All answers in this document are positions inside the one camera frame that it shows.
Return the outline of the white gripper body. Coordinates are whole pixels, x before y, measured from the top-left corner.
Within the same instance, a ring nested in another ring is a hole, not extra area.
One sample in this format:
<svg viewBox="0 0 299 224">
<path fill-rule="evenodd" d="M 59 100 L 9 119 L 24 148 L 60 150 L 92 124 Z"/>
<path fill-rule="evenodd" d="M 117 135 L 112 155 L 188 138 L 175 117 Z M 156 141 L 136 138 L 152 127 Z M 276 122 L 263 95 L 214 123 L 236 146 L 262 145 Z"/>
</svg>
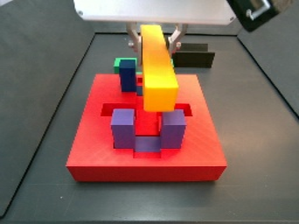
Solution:
<svg viewBox="0 0 299 224">
<path fill-rule="evenodd" d="M 84 20 L 228 25 L 235 13 L 226 0 L 73 0 Z"/>
</svg>

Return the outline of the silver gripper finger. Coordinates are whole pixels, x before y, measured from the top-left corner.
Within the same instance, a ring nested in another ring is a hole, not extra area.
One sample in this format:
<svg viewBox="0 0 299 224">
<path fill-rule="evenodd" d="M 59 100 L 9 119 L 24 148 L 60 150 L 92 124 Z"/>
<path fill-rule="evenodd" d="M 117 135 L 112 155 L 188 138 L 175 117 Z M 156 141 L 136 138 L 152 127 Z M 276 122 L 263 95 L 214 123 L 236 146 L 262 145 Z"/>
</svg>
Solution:
<svg viewBox="0 0 299 224">
<path fill-rule="evenodd" d="M 176 24 L 175 31 L 172 35 L 168 37 L 168 53 L 173 54 L 176 49 L 180 47 L 180 40 L 187 32 L 188 25 L 187 24 Z"/>
<path fill-rule="evenodd" d="M 128 46 L 133 48 L 136 52 L 136 58 L 141 59 L 141 36 L 136 32 L 136 22 L 128 22 L 125 24 L 125 31 L 131 38 Z"/>
</svg>

